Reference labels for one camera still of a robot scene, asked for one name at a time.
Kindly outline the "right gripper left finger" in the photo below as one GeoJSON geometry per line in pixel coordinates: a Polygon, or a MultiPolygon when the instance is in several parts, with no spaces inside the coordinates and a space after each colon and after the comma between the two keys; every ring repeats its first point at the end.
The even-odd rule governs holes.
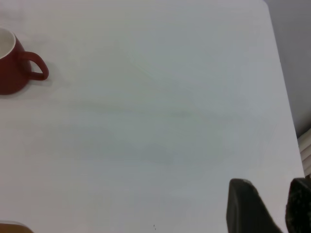
{"type": "Polygon", "coordinates": [[[257,189],[244,179],[229,182],[226,223],[229,233],[280,233],[257,189]]]}

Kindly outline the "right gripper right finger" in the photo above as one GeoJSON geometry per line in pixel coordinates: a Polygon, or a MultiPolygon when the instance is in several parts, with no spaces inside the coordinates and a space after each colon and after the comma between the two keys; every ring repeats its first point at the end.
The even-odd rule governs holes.
{"type": "Polygon", "coordinates": [[[289,233],[311,232],[311,183],[305,178],[290,184],[285,221],[289,233]]]}

